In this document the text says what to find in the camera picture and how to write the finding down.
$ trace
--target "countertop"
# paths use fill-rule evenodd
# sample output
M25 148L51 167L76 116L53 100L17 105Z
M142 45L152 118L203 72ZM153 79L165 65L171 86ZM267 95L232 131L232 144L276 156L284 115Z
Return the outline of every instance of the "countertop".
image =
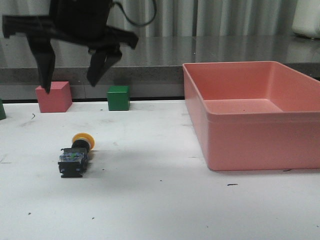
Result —
M319 239L320 170L209 170L183 100L4 108L1 240ZM79 132L95 139L89 169L61 178Z

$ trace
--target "cable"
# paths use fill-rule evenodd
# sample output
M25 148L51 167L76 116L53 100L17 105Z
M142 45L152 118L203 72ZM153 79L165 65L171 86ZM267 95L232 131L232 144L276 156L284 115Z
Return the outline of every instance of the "cable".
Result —
M156 18L156 15L157 15L157 3L156 3L156 0L152 0L152 3L153 3L153 9L154 9L153 17L151 18L151 20L149 20L149 21L147 21L147 22L145 22L145 23L138 23L138 22L132 21L132 20L128 17L128 15L126 14L126 12L125 12L125 10L124 10L124 7L122 6L121 2L114 1L114 2L112 3L112 6L117 5L117 6L120 8L121 12L123 13L125 19L126 19L129 23L131 23L133 26L136 26L136 27L141 28L141 27L145 27L145 26L149 25L149 24L152 23L153 20L155 20L155 18Z

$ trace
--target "white appliance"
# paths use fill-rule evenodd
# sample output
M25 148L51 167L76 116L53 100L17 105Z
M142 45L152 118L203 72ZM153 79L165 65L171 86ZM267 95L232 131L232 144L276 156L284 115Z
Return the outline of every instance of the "white appliance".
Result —
M320 38L320 0L297 1L292 30L308 38Z

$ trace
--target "pink tray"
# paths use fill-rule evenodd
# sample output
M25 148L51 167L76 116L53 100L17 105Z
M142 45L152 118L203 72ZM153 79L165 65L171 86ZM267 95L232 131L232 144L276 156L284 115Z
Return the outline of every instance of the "pink tray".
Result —
M320 82L274 61L186 63L184 94L210 169L320 168Z

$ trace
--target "scuff mark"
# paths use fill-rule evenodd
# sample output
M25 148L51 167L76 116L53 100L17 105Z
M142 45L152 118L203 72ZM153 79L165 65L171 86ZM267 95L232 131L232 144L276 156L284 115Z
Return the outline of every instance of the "scuff mark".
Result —
M1 159L0 159L0 164L4 163L4 162L2 162L2 161L5 160L7 156L8 156L8 154L5 154L5 155L3 155L3 156L1 157Z
M19 126L20 126L20 127L26 127L26 126L29 126L29 125L31 125L31 124L33 124L33 123L34 123L34 121L27 121L27 122L25 122L25 123L20 124Z
M110 123L114 123L115 120L113 119L103 119L103 120L100 120L100 124L110 124Z

